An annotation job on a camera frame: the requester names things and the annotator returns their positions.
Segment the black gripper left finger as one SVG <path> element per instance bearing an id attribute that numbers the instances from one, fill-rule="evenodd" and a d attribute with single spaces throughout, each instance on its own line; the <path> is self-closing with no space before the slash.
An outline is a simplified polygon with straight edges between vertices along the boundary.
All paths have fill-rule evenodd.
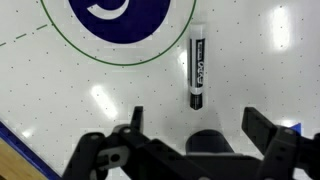
<path id="1" fill-rule="evenodd" d="M 157 169 L 142 152 L 150 140 L 143 135 L 143 107 L 136 106 L 129 125 L 116 126 L 106 137 L 87 133 L 77 143 L 62 180 L 105 180 L 120 167 L 131 180 L 157 180 Z"/>

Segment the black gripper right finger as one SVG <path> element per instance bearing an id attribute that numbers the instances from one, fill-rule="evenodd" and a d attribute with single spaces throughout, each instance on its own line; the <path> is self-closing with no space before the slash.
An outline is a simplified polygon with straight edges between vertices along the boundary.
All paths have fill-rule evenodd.
<path id="1" fill-rule="evenodd" d="M 294 180 L 302 169 L 312 180 L 320 180 L 320 133 L 312 139 L 297 131 L 273 124 L 254 107 L 245 107 L 242 130 L 264 156 L 258 180 Z"/>

